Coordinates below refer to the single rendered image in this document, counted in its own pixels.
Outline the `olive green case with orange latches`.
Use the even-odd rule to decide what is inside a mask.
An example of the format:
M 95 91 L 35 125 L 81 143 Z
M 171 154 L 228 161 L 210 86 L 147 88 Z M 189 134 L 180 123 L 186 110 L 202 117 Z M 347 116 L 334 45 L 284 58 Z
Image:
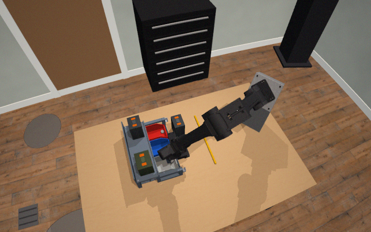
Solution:
M 136 165 L 140 176 L 154 173 L 154 168 L 149 151 L 142 151 L 134 154 Z

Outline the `blue open bin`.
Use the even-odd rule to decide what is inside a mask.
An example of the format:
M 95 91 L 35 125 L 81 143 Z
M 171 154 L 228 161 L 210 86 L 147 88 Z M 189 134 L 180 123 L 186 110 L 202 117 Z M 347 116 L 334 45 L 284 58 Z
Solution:
M 159 149 L 167 146 L 168 144 L 170 144 L 170 142 L 169 142 L 169 139 L 167 139 L 167 138 L 159 138 L 159 139 L 155 139 L 155 140 L 150 141 L 150 144 L 151 144 L 151 147 L 152 147 L 154 157 L 157 157 L 157 156 L 159 156 L 157 151 Z

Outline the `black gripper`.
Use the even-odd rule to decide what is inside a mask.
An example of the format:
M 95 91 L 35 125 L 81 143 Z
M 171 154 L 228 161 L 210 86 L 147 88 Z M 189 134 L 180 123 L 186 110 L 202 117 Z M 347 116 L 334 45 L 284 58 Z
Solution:
M 166 158 L 166 161 L 167 161 L 167 163 L 171 163 L 171 160 L 174 160 L 174 159 L 180 160 L 180 159 L 188 158 L 188 157 L 190 157 L 190 154 L 188 152 L 188 149 L 186 149 L 186 152 L 183 153 L 182 155 L 174 153 L 171 156 L 169 156 L 168 158 Z

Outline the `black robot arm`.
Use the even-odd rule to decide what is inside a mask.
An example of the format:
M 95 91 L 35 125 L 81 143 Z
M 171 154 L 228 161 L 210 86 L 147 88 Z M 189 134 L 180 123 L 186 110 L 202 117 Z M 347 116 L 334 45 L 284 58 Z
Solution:
M 161 159 L 165 160 L 175 152 L 181 155 L 191 144 L 205 137 L 214 136 L 217 142 L 229 137 L 233 134 L 232 128 L 251 117 L 250 110 L 252 108 L 254 111 L 258 110 L 275 99 L 265 79 L 252 85 L 249 90 L 244 92 L 244 95 L 243 101 L 239 97 L 220 110 L 215 106 L 204 113 L 202 115 L 203 124 L 188 134 L 178 137 L 175 132 L 167 133 L 170 144 L 157 151 Z M 258 104 L 256 105 L 256 103 Z

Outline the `grey metal bin rack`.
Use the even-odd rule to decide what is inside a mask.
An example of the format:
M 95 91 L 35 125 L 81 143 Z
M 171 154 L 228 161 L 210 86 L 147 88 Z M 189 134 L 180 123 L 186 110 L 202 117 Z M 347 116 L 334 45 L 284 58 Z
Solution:
M 131 166 L 131 170 L 132 170 L 133 179 L 134 179 L 135 183 L 137 184 L 138 188 L 142 188 L 141 184 L 148 183 L 148 182 L 151 182 L 151 181 L 154 181 L 154 180 L 157 180 L 157 182 L 159 183 L 159 182 L 171 179 L 171 178 L 181 176 L 181 175 L 183 175 L 183 172 L 186 172 L 186 168 L 185 167 L 184 168 L 180 167 L 179 161 L 178 161 L 178 159 L 176 159 L 179 168 L 176 168 L 176 169 L 173 169 L 173 170 L 170 170 L 170 171 L 166 171 L 166 172 L 163 172 L 163 173 L 160 173 L 160 174 L 158 173 L 156 161 L 155 161 L 155 158 L 154 158 L 154 155 L 153 155 L 153 152 L 152 152 L 152 148 L 151 148 L 151 145 L 150 145 L 150 142 L 149 142 L 149 138 L 148 138 L 148 134 L 147 134 L 145 126 L 149 126 L 149 125 L 156 124 L 156 123 L 159 123 L 159 122 L 162 122 L 162 124 L 165 126 L 165 129 L 168 133 L 168 130 L 167 130 L 167 127 L 166 127 L 166 122 L 168 122 L 167 117 L 166 118 L 164 118 L 164 117 L 159 118 L 159 119 L 148 121 L 148 122 L 145 122 L 145 123 L 144 123 L 144 121 L 142 121 L 141 125 L 142 125 L 142 128 L 143 128 L 144 137 L 139 138 L 139 139 L 135 139 L 135 140 L 133 140 L 133 138 L 131 136 L 131 133 L 129 131 L 129 127 L 128 126 L 124 127 L 123 123 L 121 122 L 122 129 L 123 129 L 123 134 L 124 134 L 124 138 L 125 138 L 125 143 L 126 143 L 126 148 L 127 148 L 127 152 L 128 152 L 128 158 L 129 158 L 129 162 L 130 162 L 130 166 Z M 154 167 L 155 172 L 151 173 L 151 174 L 140 176 L 140 174 L 137 170 L 137 165 L 136 165 L 134 154 L 142 152 L 142 151 L 146 151 L 146 150 L 149 151 L 151 161 L 152 161 L 152 165 Z M 133 172 L 133 170 L 134 170 L 134 172 Z M 155 178 L 155 179 L 152 179 L 152 178 Z M 141 184 L 140 184 L 140 182 L 141 182 Z

